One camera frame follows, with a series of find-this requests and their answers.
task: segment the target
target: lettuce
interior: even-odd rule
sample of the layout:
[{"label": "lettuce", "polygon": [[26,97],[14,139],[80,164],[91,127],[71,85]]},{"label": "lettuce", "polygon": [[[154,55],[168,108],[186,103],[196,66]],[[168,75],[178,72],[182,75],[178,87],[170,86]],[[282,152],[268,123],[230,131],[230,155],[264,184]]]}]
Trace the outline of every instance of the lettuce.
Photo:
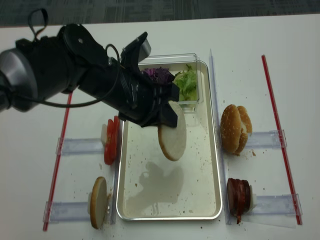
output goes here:
[{"label": "lettuce", "polygon": [[173,83],[180,88],[179,101],[197,100],[197,75],[190,65],[187,71],[178,72],[175,75]]}]

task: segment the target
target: silver tray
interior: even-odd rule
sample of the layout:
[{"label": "silver tray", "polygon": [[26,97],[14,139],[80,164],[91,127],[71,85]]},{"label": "silver tray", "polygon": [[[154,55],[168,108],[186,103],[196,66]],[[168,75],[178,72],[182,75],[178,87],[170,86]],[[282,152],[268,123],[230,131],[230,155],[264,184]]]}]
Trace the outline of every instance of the silver tray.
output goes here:
[{"label": "silver tray", "polygon": [[[163,67],[183,69],[185,64]],[[211,220],[222,211],[209,72],[200,61],[197,70],[203,101],[185,113],[187,141],[181,159],[166,159],[156,127],[128,121],[122,126],[116,209],[124,220]]]}]

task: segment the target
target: red cabbage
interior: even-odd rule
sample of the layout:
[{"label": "red cabbage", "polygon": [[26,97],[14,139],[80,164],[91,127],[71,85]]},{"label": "red cabbage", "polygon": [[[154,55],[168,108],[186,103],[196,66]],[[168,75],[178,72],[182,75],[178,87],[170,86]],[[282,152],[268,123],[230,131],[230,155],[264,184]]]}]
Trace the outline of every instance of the red cabbage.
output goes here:
[{"label": "red cabbage", "polygon": [[166,85],[175,79],[175,76],[169,72],[169,68],[146,68],[143,72],[148,74],[156,84]]}]

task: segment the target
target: plastic container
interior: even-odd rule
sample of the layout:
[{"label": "plastic container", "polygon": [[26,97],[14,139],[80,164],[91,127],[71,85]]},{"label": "plastic container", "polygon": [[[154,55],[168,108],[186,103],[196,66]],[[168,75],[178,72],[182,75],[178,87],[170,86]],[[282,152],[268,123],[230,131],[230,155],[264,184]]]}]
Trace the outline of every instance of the plastic container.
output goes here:
[{"label": "plastic container", "polygon": [[194,112],[197,104],[203,101],[202,96],[202,75],[200,70],[200,61],[194,53],[177,54],[177,55],[161,55],[149,56],[139,63],[139,69],[150,68],[165,68],[175,75],[178,72],[187,71],[189,66],[195,71],[196,74],[196,99],[189,101],[179,101],[178,103],[183,108],[184,112]]}]

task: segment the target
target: red line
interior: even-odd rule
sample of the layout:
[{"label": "red line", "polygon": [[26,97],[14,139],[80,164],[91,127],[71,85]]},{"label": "red line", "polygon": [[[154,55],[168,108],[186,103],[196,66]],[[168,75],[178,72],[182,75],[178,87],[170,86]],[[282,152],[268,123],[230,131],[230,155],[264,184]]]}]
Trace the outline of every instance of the red line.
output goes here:
[{"label": "red line", "polygon": [[[262,55],[262,63],[263,63],[263,68],[264,68],[264,73],[265,73],[265,78],[266,78],[266,83],[268,85],[268,89],[269,89],[269,94],[270,94],[270,98],[271,98],[271,104],[272,104],[272,108],[273,108],[273,114],[274,114],[274,118],[275,118],[275,124],[276,124],[276,128],[279,132],[282,131],[281,125],[280,125],[280,119],[279,119],[279,115],[278,115],[278,110],[277,110],[277,106],[276,106],[276,99],[275,99],[275,95],[274,95],[274,91],[272,89],[272,85],[271,85],[271,79],[270,79],[270,75],[269,75],[269,70],[268,70],[268,65],[267,65],[267,60],[266,60],[266,56]],[[281,144],[283,143],[283,138],[282,136],[279,137],[279,140],[281,142]],[[283,155],[283,160],[284,160],[284,165],[285,165],[285,170],[286,170],[286,175],[288,177],[288,181],[289,181],[289,187],[290,187],[290,192],[292,195],[294,195],[294,197],[292,198],[293,200],[293,205],[295,208],[295,212],[296,212],[296,222],[298,225],[302,225],[302,218],[301,218],[301,213],[300,213],[300,209],[297,205],[297,199],[296,199],[296,190],[295,190],[295,186],[294,186],[294,180],[292,178],[292,174],[291,174],[291,170],[290,170],[290,165],[289,165],[289,159],[288,159],[288,154],[287,154],[287,149],[285,147],[282,147],[282,155]]]},{"label": "red line", "polygon": [[[68,100],[67,100],[67,104],[71,103],[71,98],[72,98],[72,93],[69,93],[68,96]],[[66,134],[66,129],[67,129],[67,122],[68,122],[68,116],[69,116],[69,108],[65,109],[65,113],[64,113],[64,119],[63,119],[63,124],[62,124],[62,130],[61,130],[61,135],[60,135],[60,139],[63,139],[65,137]],[[52,182],[51,182],[51,188],[50,188],[50,194],[49,194],[49,198],[48,198],[48,205],[46,207],[46,212],[47,215],[45,216],[45,221],[43,224],[43,228],[42,230],[44,232],[46,232],[48,230],[48,225],[49,225],[49,217],[50,217],[50,208],[51,208],[51,204],[52,201],[54,199],[54,193],[55,193],[55,187],[56,187],[56,180],[57,180],[57,175],[58,175],[58,169],[59,169],[59,163],[60,163],[60,155],[61,153],[61,148],[59,148],[59,152],[56,155],[55,158],[55,165],[54,165],[54,170],[53,170],[53,176],[52,176]]]}]

